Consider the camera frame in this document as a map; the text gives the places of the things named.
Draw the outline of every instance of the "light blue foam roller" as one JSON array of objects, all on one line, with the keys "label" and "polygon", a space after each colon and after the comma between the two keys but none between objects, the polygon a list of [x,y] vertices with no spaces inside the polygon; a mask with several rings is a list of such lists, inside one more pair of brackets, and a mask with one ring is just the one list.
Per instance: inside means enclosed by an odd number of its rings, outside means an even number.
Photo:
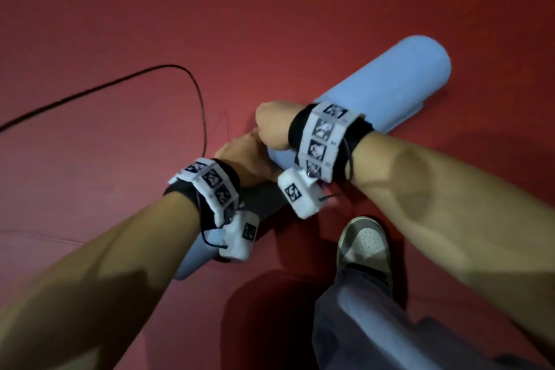
[{"label": "light blue foam roller", "polygon": [[[343,107],[364,113],[366,121],[380,132],[389,132],[423,106],[424,100],[445,85],[451,74],[451,61],[435,40],[413,35],[401,40],[378,58],[320,96]],[[293,166],[293,151],[268,149],[270,158],[282,169]],[[275,184],[262,184],[242,191],[245,207],[260,220],[287,205]],[[211,243],[222,243],[222,230],[207,231]],[[175,274],[183,280],[218,254],[199,236]]]}]

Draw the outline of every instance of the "red floor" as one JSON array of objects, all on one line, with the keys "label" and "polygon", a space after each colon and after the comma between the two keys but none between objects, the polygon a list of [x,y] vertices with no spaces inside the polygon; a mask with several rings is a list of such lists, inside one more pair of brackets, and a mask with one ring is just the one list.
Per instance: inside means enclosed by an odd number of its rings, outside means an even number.
[{"label": "red floor", "polygon": [[[242,134],[260,102],[312,100],[401,38],[429,35],[451,55],[451,80],[394,135],[555,204],[553,0],[0,3],[0,122],[176,62],[194,72],[204,93],[209,153]],[[158,198],[200,150],[198,102],[177,71],[2,135],[0,301],[75,242]],[[249,262],[209,263],[173,283],[119,368],[271,368],[269,360],[282,368],[295,350],[309,360],[310,308],[333,273],[332,241],[349,218],[375,212],[368,201],[343,200],[308,222],[283,217]],[[412,317],[436,316],[486,354],[540,360],[503,315],[410,245],[405,259]]]}]

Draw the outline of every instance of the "shoe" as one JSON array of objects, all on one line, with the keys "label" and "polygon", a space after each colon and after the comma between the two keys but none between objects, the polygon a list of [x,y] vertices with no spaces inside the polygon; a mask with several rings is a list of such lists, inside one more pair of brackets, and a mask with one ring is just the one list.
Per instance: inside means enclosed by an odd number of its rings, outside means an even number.
[{"label": "shoe", "polygon": [[337,269],[343,269],[351,263],[383,272],[387,284],[392,288],[389,243],[378,221],[357,217],[343,229],[337,244]]}]

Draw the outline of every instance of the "sneaker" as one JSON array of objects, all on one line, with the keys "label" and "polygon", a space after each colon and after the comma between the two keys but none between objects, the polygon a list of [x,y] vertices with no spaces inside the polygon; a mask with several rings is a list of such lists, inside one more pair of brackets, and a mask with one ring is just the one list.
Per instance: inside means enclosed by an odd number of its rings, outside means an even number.
[{"label": "sneaker", "polygon": [[357,217],[343,229],[337,244],[337,269],[349,264],[383,272],[392,288],[389,243],[384,229],[375,219]]}]

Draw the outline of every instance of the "gray pants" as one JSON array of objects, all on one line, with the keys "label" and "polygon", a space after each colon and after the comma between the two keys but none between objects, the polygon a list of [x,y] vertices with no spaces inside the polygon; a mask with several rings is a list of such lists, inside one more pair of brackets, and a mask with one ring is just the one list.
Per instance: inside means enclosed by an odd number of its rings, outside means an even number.
[{"label": "gray pants", "polygon": [[539,369],[517,357],[491,360],[431,318],[412,323],[375,276],[346,268],[316,302],[312,345],[321,370]]}]

